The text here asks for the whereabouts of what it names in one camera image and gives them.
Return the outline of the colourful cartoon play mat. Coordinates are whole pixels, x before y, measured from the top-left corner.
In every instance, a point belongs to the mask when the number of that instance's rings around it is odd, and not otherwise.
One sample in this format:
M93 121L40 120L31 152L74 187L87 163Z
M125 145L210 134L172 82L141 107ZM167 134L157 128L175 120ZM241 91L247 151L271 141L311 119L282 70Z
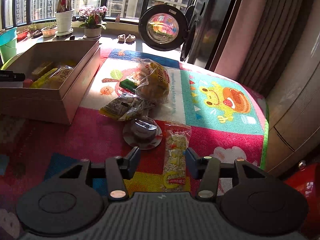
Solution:
M162 56L122 49L102 49L100 68L70 125L1 116L1 239L23 230L15 214L19 196L81 159L94 163L126 155L123 122L99 109L121 94L120 82L152 59L168 70L169 102L149 115L164 128L172 121L191 127L189 146L199 155L224 163L244 158L264 168L268 108L253 90L203 68Z

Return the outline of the yellow snack bag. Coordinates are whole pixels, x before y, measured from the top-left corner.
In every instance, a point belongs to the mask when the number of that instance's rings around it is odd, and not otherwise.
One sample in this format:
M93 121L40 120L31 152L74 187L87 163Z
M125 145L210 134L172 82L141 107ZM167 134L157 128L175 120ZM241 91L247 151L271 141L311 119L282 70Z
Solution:
M62 62L44 61L31 72L33 83L30 87L59 89L75 67L76 62L71 60Z

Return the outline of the pair of beige slippers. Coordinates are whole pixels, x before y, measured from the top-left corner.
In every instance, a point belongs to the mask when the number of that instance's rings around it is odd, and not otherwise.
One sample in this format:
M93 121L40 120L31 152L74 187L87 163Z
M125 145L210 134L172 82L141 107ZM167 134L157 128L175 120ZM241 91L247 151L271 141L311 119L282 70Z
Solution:
M135 42L136 40L136 37L135 35L125 35L125 34L121 34L121 35L118 35L118 42L119 43L133 43Z

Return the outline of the round washing machine door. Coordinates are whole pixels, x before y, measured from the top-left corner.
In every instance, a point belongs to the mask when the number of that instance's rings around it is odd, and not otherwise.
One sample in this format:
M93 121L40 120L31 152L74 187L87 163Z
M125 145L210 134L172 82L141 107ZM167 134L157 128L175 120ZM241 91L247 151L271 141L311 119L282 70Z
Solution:
M189 34L189 23L176 7L159 4L150 7L139 19L141 39L150 48L170 51L180 47Z

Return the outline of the pink item in box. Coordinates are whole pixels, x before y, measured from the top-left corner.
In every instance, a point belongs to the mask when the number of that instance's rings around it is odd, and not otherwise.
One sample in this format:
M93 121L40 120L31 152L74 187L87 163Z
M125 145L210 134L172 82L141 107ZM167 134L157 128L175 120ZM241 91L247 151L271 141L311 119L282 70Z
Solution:
M29 88L29 87L32 86L33 83L34 83L34 82L33 82L32 79L25 79L25 80L23 81L23 88Z

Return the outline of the bagged bread buns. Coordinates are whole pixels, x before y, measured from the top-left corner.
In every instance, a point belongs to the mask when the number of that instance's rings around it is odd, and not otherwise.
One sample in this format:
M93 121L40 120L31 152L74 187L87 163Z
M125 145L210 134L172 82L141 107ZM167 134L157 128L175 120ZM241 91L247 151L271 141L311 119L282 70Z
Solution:
M168 103L170 78L167 69L151 59L140 59L138 68L128 78L135 94L154 103Z

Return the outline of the long cereal bar packet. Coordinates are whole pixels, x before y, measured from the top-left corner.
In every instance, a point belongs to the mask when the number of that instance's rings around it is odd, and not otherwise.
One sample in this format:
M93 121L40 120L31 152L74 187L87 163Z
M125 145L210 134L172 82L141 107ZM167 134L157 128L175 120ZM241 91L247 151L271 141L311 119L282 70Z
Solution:
M191 127L173 121L166 121L164 128L163 190L165 192L183 191L186 185L185 150L189 146Z

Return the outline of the yellow white snack packet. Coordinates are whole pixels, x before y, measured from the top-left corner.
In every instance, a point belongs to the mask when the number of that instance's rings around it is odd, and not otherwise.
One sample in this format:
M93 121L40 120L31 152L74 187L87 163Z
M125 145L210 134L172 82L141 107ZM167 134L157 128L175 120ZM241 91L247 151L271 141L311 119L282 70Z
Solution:
M99 113L116 121L126 121L142 116L144 111L153 107L154 103L135 94L123 93L101 107Z

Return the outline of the green plastic bucket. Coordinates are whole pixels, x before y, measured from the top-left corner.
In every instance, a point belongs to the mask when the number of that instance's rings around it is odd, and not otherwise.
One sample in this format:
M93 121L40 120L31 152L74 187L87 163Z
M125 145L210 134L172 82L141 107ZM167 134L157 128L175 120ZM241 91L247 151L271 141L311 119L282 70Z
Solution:
M2 63L5 64L8 60L17 54L17 28L9 30L1 30L0 35L0 50Z

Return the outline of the brown cardboard box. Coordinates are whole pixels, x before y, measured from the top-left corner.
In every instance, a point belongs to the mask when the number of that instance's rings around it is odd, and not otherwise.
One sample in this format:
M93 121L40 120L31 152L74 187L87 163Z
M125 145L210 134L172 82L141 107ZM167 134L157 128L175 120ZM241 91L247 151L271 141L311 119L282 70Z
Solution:
M100 66L100 47L95 40L41 42L22 53L8 68L31 72L44 61L75 61L76 67L59 89L1 88L1 114L71 124L80 102Z

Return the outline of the tall bamboo plant white pot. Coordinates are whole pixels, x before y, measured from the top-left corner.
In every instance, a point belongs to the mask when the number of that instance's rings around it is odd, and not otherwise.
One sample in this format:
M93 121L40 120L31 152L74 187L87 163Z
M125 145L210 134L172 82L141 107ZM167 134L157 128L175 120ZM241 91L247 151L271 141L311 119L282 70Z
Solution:
M72 29L72 0L59 0L55 13L57 31L55 35L57 38L69 35L73 32Z

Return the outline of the red object at right edge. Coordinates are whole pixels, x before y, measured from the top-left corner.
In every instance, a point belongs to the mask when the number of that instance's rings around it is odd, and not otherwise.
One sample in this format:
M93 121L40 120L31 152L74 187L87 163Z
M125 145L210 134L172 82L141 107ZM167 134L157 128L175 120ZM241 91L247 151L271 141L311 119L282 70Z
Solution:
M309 211L300 229L308 239L319 239L319 162L305 165L299 163L299 170L285 180L287 185L306 197Z

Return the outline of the pink flower plant in pot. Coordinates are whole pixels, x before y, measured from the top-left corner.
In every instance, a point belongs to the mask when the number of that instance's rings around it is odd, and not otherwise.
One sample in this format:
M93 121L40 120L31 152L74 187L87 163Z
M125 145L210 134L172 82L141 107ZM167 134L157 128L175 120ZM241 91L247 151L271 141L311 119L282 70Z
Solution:
M106 29L106 22L103 21L108 8L103 5L102 7L86 7L81 9L78 21L82 23L80 28L84 28L85 39L98 39L101 36L102 30Z

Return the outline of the grey washing machine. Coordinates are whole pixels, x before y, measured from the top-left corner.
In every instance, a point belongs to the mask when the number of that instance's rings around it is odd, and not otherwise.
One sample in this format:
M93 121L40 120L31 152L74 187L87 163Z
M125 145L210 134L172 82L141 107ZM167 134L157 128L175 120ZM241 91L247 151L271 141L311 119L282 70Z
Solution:
M222 28L229 0L196 0L191 6L189 34L182 46L180 60L208 69Z

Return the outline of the red plant pot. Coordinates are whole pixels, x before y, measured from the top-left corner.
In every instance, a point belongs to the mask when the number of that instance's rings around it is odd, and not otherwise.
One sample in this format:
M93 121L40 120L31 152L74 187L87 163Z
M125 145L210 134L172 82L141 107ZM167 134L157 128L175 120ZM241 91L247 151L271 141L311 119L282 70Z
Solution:
M29 34L28 29L17 31L17 40L21 41L21 40L25 39L28 36L28 34Z

